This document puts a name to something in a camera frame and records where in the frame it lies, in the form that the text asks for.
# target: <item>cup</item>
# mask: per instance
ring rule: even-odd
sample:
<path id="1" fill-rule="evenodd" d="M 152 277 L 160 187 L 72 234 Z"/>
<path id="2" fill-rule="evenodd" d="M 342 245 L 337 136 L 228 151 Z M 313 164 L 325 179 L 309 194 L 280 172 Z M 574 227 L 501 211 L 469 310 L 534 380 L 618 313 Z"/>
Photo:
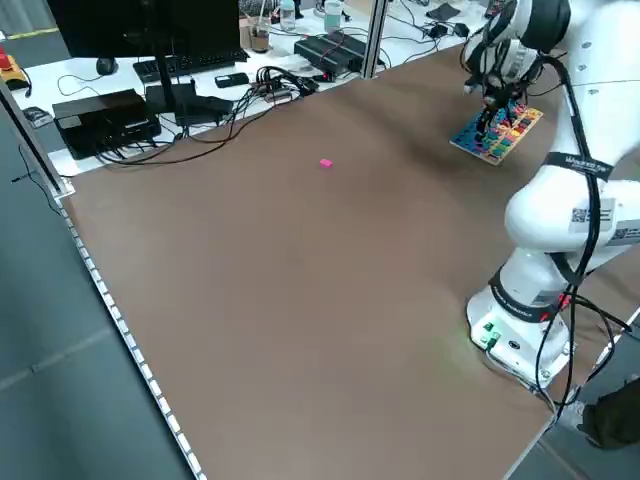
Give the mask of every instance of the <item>cup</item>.
<path id="1" fill-rule="evenodd" d="M 252 17 L 249 38 L 251 40 L 251 50 L 256 53 L 266 53 L 269 51 L 269 31 L 271 30 L 271 19 L 269 17 Z"/>

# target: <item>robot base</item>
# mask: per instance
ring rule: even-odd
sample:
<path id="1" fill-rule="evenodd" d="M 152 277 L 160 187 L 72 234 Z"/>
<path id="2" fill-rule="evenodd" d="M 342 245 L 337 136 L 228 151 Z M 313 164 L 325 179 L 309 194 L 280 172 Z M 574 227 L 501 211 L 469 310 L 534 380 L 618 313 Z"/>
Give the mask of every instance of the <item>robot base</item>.
<path id="1" fill-rule="evenodd" d="M 489 287 L 469 300 L 467 320 L 473 343 L 486 351 L 495 341 L 491 356 L 535 388 L 536 356 L 549 322 L 529 323 L 513 317 L 496 302 Z M 558 315 L 540 357 L 540 386 L 546 388 L 568 361 L 569 330 Z"/>

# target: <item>white desk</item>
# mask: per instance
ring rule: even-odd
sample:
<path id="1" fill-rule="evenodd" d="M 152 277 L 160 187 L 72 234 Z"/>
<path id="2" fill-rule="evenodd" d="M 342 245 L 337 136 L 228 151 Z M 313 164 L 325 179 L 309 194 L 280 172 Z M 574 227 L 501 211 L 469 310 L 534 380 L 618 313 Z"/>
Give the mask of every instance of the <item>white desk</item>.
<path id="1" fill-rule="evenodd" d="M 428 20 L 425 17 L 425 13 L 428 10 L 435 8 L 437 3 L 433 3 L 427 8 L 409 3 L 408 1 L 405 1 L 404 5 L 406 5 L 414 14 L 416 24 L 422 25 Z M 411 59 L 413 60 L 436 51 L 436 49 L 433 48 L 432 42 L 422 43 L 422 34 L 411 26 L 412 18 L 404 5 L 399 1 L 390 5 L 388 12 L 389 17 L 385 22 L 382 42 L 382 49 L 384 52 L 381 52 L 381 58 L 385 62 L 390 60 L 392 67 L 396 67 L 404 63 L 409 57 L 412 57 Z M 471 32 L 479 28 L 485 21 L 482 17 L 485 7 L 476 2 L 470 0 L 458 1 L 456 2 L 456 8 L 462 10 L 462 13 L 450 21 L 465 23 Z M 348 5 L 345 6 L 345 11 L 351 15 L 352 18 L 351 22 L 346 24 L 343 23 L 345 33 L 366 41 L 366 32 L 369 28 L 369 16 L 349 7 Z M 294 44 L 300 40 L 302 36 L 324 33 L 324 20 L 322 18 L 316 16 L 312 9 L 303 11 L 303 14 L 304 18 L 297 20 L 294 32 L 299 34 L 299 36 L 285 35 L 280 31 L 275 31 L 274 34 L 271 35 L 270 43 L 272 48 L 268 53 L 257 54 L 249 51 L 248 53 L 250 57 L 246 63 L 237 63 L 234 67 L 193 75 L 192 77 L 196 81 L 197 94 L 202 96 L 215 96 L 228 100 L 238 100 L 246 92 L 248 88 L 246 85 L 219 89 L 215 85 L 214 77 L 229 73 L 244 72 L 247 73 L 250 78 L 255 78 L 257 70 L 266 65 L 279 66 L 301 75 L 313 75 L 320 73 L 316 71 L 306 59 L 298 55 L 293 55 Z M 449 48 L 460 44 L 462 41 L 463 39 L 458 37 L 444 37 L 440 39 L 438 49 L 441 50 Z M 118 59 L 119 69 L 114 75 L 105 76 L 90 83 L 86 83 L 72 77 L 65 77 L 60 82 L 60 87 L 65 93 L 76 92 L 87 86 L 91 87 L 91 89 L 87 88 L 72 96 L 64 96 L 60 93 L 58 90 L 57 80 L 63 75 L 75 75 L 85 79 L 96 78 L 95 59 L 74 58 L 62 62 L 32 67 L 27 69 L 34 85 L 32 96 L 30 98 L 25 98 L 23 91 L 15 92 L 14 96 L 21 109 L 37 106 L 52 112 L 52 105 L 74 99 L 94 96 L 95 93 L 93 90 L 99 94 L 106 94 L 133 88 L 137 93 L 144 95 L 145 85 L 141 83 L 133 70 L 133 64 L 137 61 L 137 58 L 120 58 Z M 320 84 L 320 90 L 333 88 L 353 78 L 356 78 L 356 75 L 349 76 L 346 79 L 337 81 L 336 83 L 322 83 Z M 183 76 L 181 78 L 182 82 L 188 82 L 189 80 L 190 76 Z M 256 101 L 247 110 L 247 116 L 254 115 L 270 107 L 271 104 L 266 103 L 263 100 Z M 164 114 L 163 117 L 165 117 L 165 119 L 161 118 L 160 121 L 164 128 L 162 133 L 155 137 L 155 140 L 171 141 L 173 139 L 173 134 L 170 133 L 169 129 L 174 132 L 177 132 L 179 129 L 171 123 L 171 121 L 174 120 L 173 114 Z M 198 133 L 213 127 L 215 126 L 192 129 L 192 131 L 194 133 Z M 140 151 L 137 149 L 129 149 L 123 151 L 123 153 L 133 156 L 140 153 Z M 71 154 L 67 149 L 51 152 L 49 153 L 49 157 L 58 170 L 58 173 L 66 176 L 74 176 L 85 171 L 99 168 L 103 165 L 101 161 L 94 157 L 76 161 L 71 157 Z"/>

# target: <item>black box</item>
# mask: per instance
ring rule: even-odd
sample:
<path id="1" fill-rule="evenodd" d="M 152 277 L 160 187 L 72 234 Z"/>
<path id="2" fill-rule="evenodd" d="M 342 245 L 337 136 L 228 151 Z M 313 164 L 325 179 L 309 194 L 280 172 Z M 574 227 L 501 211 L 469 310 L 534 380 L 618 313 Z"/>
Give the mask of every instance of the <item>black box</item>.
<path id="1" fill-rule="evenodd" d="M 309 60 L 319 70 L 337 76 L 347 71 L 362 70 L 366 48 L 367 45 L 357 38 L 333 32 L 300 40 L 296 42 L 293 52 Z M 384 62 L 378 59 L 378 65 L 384 65 Z"/>
<path id="2" fill-rule="evenodd" d="M 53 106 L 55 123 L 74 159 L 148 141 L 160 134 L 160 122 L 149 114 L 135 90 L 72 100 Z"/>

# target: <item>black electronic device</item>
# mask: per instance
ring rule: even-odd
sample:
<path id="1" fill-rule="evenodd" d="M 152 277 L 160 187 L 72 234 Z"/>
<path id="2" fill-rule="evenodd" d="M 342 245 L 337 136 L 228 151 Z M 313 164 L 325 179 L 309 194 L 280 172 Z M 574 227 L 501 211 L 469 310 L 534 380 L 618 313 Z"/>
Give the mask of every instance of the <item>black electronic device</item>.
<path id="1" fill-rule="evenodd" d="M 434 27 L 431 27 L 431 29 L 427 33 L 427 36 L 436 40 L 438 38 L 444 37 L 446 34 L 447 27 L 445 27 L 444 25 L 436 25 Z"/>
<path id="2" fill-rule="evenodd" d="M 218 88 L 235 87 L 237 85 L 247 85 L 249 77 L 246 73 L 232 73 L 231 75 L 220 75 L 216 77 Z"/>
<path id="3" fill-rule="evenodd" d="M 153 55 L 161 86 L 147 87 L 153 113 L 174 112 L 190 125 L 191 112 L 207 105 L 195 89 L 172 85 L 166 55 L 240 55 L 237 0 L 48 0 L 73 57 Z"/>
<path id="4" fill-rule="evenodd" d="M 334 76 L 347 71 L 359 72 L 367 46 L 343 32 L 308 37 L 295 43 L 293 52 L 309 60 L 311 65 Z M 384 62 L 378 59 L 378 65 Z"/>
<path id="5" fill-rule="evenodd" d="M 98 75 L 113 75 L 118 71 L 118 62 L 115 58 L 99 58 L 96 61 L 96 72 Z"/>
<path id="6" fill-rule="evenodd" d="M 469 36 L 469 27 L 464 23 L 456 23 L 453 26 L 453 33 L 458 37 L 467 38 Z"/>
<path id="7" fill-rule="evenodd" d="M 169 76 L 193 75 L 220 68 L 233 67 L 236 62 L 244 62 L 249 56 L 244 50 L 224 52 L 218 55 L 180 56 L 167 58 Z M 133 69 L 143 83 L 160 80 L 158 62 L 146 60 L 133 64 Z"/>
<path id="8" fill-rule="evenodd" d="M 433 10 L 429 10 L 427 12 L 427 17 L 432 18 L 433 20 L 436 20 L 438 22 L 446 22 L 459 13 L 460 10 L 458 10 L 457 8 L 453 8 L 448 3 L 443 3 L 439 7 L 434 8 Z"/>
<path id="9" fill-rule="evenodd" d="M 135 90 L 88 97 L 53 105 L 55 124 L 76 160 L 150 141 L 160 122 L 147 112 Z"/>

